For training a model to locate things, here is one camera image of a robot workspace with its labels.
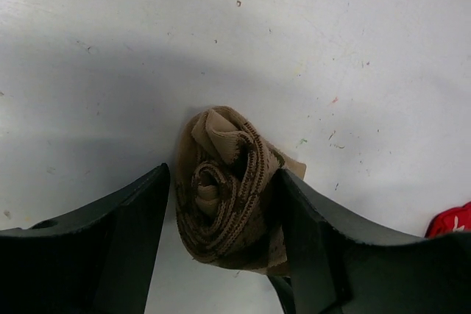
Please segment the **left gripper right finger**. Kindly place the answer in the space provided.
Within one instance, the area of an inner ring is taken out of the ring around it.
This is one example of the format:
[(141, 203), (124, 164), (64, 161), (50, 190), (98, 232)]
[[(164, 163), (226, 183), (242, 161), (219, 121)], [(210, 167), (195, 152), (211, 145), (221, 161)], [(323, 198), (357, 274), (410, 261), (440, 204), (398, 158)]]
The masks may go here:
[(470, 234), (421, 238), (376, 224), (278, 171), (296, 313), (468, 313)]

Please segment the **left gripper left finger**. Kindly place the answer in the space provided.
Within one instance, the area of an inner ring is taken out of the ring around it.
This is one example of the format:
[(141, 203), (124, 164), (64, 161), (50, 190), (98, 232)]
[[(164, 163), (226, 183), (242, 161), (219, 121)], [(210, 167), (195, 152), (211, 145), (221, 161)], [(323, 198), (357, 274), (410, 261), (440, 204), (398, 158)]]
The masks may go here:
[(169, 199), (159, 165), (28, 229), (1, 232), (3, 313), (143, 313)]

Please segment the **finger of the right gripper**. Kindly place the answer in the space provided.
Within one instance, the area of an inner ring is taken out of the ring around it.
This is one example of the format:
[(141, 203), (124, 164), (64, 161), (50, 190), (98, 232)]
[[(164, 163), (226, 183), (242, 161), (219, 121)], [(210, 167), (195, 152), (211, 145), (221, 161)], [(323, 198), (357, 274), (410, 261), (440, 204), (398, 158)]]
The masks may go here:
[(294, 294), (291, 286), (291, 279), (283, 276), (268, 276), (268, 279), (275, 289), (284, 314), (295, 314)]

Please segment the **beige argyle sock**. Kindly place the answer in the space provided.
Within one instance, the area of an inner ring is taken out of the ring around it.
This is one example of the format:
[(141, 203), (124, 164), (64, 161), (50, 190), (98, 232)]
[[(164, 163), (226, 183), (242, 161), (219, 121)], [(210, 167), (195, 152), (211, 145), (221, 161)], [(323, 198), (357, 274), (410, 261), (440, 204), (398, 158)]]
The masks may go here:
[(268, 276), (288, 276), (273, 177), (306, 165), (284, 154), (231, 107), (194, 116), (177, 149), (176, 219), (181, 241), (198, 262)]

